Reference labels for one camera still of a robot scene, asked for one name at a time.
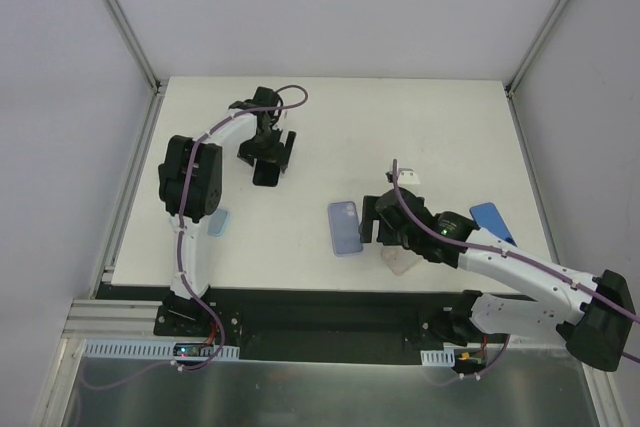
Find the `lavender phone case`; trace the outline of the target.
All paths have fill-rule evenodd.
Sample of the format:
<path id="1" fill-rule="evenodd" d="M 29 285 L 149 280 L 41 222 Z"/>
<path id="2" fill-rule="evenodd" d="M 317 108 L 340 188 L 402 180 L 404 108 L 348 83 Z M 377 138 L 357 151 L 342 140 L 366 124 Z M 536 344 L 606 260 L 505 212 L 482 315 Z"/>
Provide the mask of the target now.
<path id="1" fill-rule="evenodd" d="M 330 203 L 327 208 L 333 253 L 337 257 L 356 255 L 363 251 L 359 218 L 353 201 Z"/>

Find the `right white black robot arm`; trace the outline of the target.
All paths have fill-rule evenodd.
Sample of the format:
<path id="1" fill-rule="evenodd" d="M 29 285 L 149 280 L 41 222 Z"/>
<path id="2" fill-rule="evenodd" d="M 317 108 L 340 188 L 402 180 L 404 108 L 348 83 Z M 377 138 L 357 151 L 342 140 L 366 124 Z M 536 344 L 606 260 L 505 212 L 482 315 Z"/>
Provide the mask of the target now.
<path id="1" fill-rule="evenodd" d="M 400 247 L 430 263 L 474 273 L 519 293 L 503 299 L 467 290 L 433 327 L 463 345 L 483 334 L 549 337 L 580 362 L 614 372 L 639 320 L 626 279 L 594 276 L 528 256 L 474 220 L 431 213 L 421 197 L 399 188 L 363 199 L 360 240 Z"/>

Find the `black smartphone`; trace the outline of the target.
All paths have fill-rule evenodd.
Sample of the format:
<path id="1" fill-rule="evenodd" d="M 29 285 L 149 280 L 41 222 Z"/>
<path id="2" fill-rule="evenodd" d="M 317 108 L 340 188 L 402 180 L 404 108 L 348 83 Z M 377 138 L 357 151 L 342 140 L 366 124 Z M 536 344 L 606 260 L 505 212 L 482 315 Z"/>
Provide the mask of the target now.
<path id="1" fill-rule="evenodd" d="M 252 182 L 259 187 L 276 187 L 280 177 L 280 167 L 271 162 L 257 160 Z"/>

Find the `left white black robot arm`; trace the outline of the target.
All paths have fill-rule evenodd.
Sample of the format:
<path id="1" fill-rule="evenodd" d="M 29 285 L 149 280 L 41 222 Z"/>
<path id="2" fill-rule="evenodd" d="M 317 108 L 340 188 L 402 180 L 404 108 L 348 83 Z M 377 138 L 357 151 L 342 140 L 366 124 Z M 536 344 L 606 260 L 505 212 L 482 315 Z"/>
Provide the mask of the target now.
<path id="1" fill-rule="evenodd" d="M 223 194 L 228 152 L 253 169 L 252 182 L 275 187 L 289 167 L 296 133 L 281 122 L 304 105 L 299 85 L 259 86 L 247 100 L 232 103 L 222 118 L 196 137 L 175 135 L 158 166 L 159 199 L 174 233 L 174 273 L 162 303 L 188 335 L 199 336 L 215 316 L 205 307 L 210 288 L 205 237 Z"/>

